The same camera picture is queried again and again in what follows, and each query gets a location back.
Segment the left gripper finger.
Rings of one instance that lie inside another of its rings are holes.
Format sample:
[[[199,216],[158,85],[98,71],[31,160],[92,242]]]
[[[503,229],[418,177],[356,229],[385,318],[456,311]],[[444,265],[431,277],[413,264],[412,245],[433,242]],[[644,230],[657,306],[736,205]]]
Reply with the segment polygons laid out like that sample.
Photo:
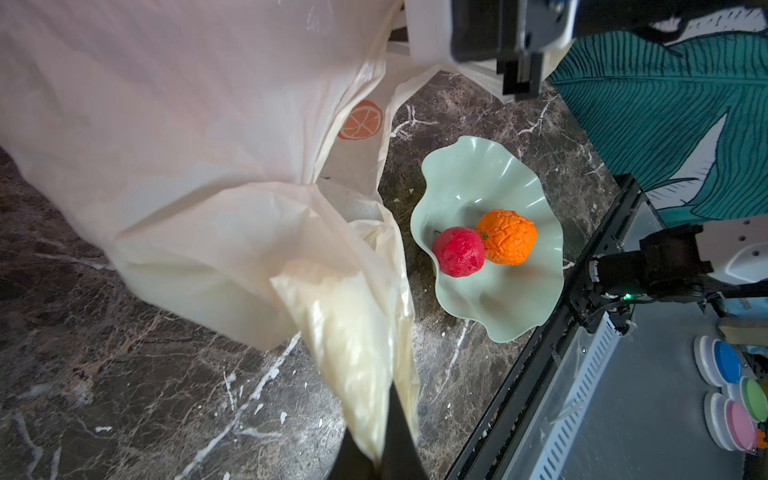
[[[385,445],[379,466],[366,457],[346,430],[327,480],[427,480],[395,385],[389,395]]]

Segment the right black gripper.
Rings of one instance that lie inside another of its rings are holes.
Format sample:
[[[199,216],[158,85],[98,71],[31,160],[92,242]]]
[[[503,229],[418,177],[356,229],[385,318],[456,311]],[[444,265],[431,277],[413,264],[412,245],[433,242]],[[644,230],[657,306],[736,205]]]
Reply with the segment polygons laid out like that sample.
[[[406,1],[412,58],[445,65],[493,61],[501,93],[534,99],[545,59],[573,38],[576,1]]]

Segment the orange fruit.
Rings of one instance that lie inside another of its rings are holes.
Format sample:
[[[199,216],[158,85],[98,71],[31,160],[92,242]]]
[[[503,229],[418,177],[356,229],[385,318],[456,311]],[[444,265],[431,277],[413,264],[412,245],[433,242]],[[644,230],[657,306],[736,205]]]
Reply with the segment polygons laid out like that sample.
[[[535,224],[515,211],[492,210],[477,223],[487,260],[499,264],[518,266],[531,254],[538,231]]]

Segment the red apple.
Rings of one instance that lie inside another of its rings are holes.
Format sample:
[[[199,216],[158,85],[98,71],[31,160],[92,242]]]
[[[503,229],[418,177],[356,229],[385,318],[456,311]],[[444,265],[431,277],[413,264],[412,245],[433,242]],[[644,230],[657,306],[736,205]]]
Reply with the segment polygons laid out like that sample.
[[[479,272],[485,264],[485,247],[474,230],[453,227],[441,232],[432,244],[439,270],[453,278]]]

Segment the translucent cream plastic bag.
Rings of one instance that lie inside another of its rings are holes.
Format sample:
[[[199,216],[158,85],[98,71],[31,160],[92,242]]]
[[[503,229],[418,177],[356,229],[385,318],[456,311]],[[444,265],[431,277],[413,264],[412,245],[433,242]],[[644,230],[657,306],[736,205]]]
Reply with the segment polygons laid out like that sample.
[[[5,1],[1,145],[142,300],[301,335],[357,448],[418,436],[391,118],[504,51],[497,1]]]

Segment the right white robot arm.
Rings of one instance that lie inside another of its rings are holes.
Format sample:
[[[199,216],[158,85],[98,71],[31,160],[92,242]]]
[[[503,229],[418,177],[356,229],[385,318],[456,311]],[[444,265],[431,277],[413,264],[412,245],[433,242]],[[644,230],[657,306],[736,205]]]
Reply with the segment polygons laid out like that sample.
[[[571,39],[577,11],[574,1],[454,1],[450,55],[495,59],[505,91],[532,98],[545,54]],[[426,190],[410,228],[433,263],[441,307],[498,343],[544,324],[565,285],[564,239],[538,176],[501,144],[473,136],[431,152],[421,171]],[[745,237],[734,221],[710,221],[653,233],[635,251],[591,254],[587,282],[616,306],[761,296],[767,219],[752,222]]]

